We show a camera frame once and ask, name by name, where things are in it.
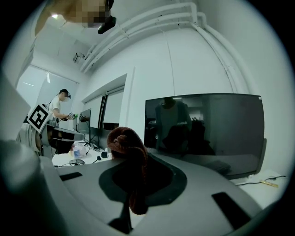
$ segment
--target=black strip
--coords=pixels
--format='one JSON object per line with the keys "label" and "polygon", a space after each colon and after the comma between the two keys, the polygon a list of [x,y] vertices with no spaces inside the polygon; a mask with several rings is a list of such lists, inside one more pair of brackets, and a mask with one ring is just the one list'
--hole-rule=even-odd
{"label": "black strip", "polygon": [[61,175],[60,178],[61,178],[62,181],[66,181],[66,180],[74,179],[74,178],[77,178],[77,177],[80,177],[80,176],[82,176],[81,173],[74,172],[74,173],[71,173],[71,174]]}
{"label": "black strip", "polygon": [[250,217],[226,193],[213,194],[212,198],[235,230],[250,221]]}

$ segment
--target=brown fuzzy object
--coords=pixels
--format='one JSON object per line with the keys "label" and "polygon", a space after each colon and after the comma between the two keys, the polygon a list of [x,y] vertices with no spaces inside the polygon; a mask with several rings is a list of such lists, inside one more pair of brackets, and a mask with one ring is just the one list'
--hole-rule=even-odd
{"label": "brown fuzzy object", "polygon": [[136,188],[129,193],[129,206],[133,213],[141,215],[147,212],[145,205],[145,189],[147,185],[148,153],[139,136],[130,128],[119,127],[107,137],[107,146],[113,158],[128,159],[135,172],[140,173]]}

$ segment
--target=person's arm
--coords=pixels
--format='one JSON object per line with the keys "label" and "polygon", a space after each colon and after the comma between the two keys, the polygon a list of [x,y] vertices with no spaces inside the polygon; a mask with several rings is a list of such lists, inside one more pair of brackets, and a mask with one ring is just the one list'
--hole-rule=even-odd
{"label": "person's arm", "polygon": [[61,119],[61,120],[65,119],[65,118],[69,119],[69,115],[60,114],[59,109],[57,109],[57,108],[55,108],[53,110],[53,114],[54,114],[55,117],[57,117],[58,119]]}

